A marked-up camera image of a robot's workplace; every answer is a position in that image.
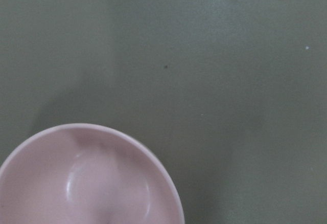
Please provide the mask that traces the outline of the small pink bowl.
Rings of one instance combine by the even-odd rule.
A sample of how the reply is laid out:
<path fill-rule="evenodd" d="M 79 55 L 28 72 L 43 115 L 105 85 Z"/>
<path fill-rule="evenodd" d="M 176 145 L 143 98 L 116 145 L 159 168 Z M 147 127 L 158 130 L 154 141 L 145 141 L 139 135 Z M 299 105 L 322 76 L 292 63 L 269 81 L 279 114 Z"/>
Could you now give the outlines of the small pink bowl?
<path fill-rule="evenodd" d="M 1 165 L 1 223 L 184 223 L 176 187 L 136 139 L 94 124 L 43 130 Z"/>

